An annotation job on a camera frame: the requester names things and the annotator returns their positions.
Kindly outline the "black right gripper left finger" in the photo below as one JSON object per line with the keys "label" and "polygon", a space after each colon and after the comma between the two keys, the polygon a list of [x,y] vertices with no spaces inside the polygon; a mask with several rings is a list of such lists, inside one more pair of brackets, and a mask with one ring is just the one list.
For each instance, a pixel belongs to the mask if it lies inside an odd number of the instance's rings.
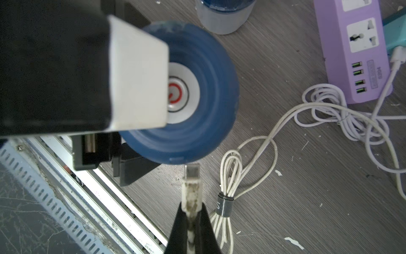
{"label": "black right gripper left finger", "polygon": [[179,204],[164,254],[187,254],[189,219]]}

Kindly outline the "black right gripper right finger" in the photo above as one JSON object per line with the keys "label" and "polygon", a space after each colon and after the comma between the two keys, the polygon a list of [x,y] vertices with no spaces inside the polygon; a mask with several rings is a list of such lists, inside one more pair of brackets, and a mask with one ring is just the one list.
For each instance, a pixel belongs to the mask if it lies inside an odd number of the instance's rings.
{"label": "black right gripper right finger", "polygon": [[222,254],[204,203],[202,204],[202,210],[198,212],[195,219],[195,253]]}

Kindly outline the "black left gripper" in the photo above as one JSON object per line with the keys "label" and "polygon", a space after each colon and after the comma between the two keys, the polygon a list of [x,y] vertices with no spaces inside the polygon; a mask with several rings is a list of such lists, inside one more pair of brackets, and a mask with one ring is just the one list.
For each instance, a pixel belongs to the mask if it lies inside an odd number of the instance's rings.
{"label": "black left gripper", "polygon": [[122,142],[118,132],[73,135],[72,155],[75,170],[93,170],[111,163],[119,185],[129,186],[159,166]]}

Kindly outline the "blue cordless grinder front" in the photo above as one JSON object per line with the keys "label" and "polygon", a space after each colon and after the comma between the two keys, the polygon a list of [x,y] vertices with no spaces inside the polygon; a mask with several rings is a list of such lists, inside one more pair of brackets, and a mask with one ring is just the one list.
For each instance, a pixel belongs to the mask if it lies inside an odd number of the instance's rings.
{"label": "blue cordless grinder front", "polygon": [[122,131],[121,137],[153,162],[195,162],[215,150],[233,127],[240,96],[235,67],[224,47],[198,26],[161,21],[144,30],[169,47],[167,125]]}

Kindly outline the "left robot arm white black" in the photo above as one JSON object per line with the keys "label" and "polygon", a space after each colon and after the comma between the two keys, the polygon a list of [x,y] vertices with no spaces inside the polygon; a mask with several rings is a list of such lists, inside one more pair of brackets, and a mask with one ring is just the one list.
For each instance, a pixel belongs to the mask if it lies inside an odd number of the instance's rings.
{"label": "left robot arm white black", "polygon": [[1,2],[1,144],[70,134],[72,169],[111,162],[122,186],[158,164],[120,132],[167,123],[168,45],[75,1]]}

